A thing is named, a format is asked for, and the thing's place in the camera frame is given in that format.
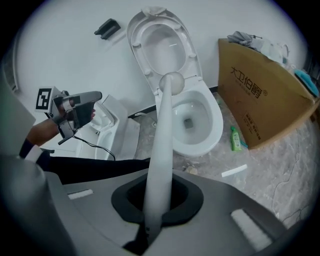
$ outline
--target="white wall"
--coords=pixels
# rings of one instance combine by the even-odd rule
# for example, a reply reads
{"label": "white wall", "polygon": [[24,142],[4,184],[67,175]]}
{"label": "white wall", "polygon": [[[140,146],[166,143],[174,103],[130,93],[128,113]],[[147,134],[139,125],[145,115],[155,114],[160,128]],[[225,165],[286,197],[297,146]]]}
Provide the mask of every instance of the white wall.
{"label": "white wall", "polygon": [[[37,10],[23,28],[17,53],[19,99],[33,112],[38,87],[71,94],[102,91],[121,100],[129,115],[155,104],[125,37],[130,19],[146,5],[163,6],[187,27],[203,79],[216,86],[218,39],[234,31],[287,43],[289,58],[303,66],[307,47],[291,20],[267,0],[55,0]],[[120,40],[94,35],[107,19],[118,21]],[[38,120],[44,119],[41,114]]]}

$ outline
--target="marble floor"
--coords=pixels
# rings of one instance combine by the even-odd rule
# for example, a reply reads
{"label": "marble floor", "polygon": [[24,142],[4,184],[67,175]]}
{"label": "marble floor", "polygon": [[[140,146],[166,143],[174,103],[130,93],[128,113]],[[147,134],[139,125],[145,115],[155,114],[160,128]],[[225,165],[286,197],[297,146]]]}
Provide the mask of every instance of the marble floor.
{"label": "marble floor", "polygon": [[[228,183],[266,207],[291,227],[312,210],[320,186],[320,130],[309,119],[275,143],[259,149],[231,150],[230,126],[239,127],[230,110],[215,93],[223,116],[219,143],[207,154],[187,158],[173,154],[173,168]],[[140,135],[136,159],[151,156],[156,112],[139,116]],[[247,164],[247,169],[222,177],[221,173]]]}

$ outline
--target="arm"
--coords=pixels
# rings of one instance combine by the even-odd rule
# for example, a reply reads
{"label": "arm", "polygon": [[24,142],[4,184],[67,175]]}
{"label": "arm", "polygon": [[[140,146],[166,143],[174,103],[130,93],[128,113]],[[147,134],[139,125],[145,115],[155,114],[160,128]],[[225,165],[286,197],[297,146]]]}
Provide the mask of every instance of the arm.
{"label": "arm", "polygon": [[34,125],[26,139],[34,145],[41,146],[59,133],[58,126],[51,119]]}

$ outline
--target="wall-mounted holder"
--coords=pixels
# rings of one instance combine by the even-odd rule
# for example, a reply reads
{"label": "wall-mounted holder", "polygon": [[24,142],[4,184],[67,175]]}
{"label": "wall-mounted holder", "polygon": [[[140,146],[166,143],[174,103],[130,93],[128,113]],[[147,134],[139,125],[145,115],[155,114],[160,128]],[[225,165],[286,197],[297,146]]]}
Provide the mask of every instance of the wall-mounted holder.
{"label": "wall-mounted holder", "polygon": [[121,29],[120,25],[113,18],[110,18],[94,34],[101,35],[101,39],[107,40],[119,29]]}

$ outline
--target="toilet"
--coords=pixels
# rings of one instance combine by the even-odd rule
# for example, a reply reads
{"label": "toilet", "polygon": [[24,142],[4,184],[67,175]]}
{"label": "toilet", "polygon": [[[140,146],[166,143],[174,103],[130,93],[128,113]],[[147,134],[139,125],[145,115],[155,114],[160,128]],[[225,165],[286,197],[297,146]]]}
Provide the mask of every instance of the toilet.
{"label": "toilet", "polygon": [[127,39],[155,97],[157,114],[163,93],[160,79],[169,72],[184,77],[184,89],[172,96],[173,150],[186,157],[208,153],[219,142],[223,117],[203,81],[190,35],[180,19],[162,7],[146,7],[132,18]]}
{"label": "toilet", "polygon": [[[117,161],[133,159],[137,150],[140,124],[128,118],[127,109],[111,95],[94,104],[95,116],[76,134],[94,145],[111,151]],[[101,148],[90,147],[79,140],[76,156],[97,160],[114,160]]]}

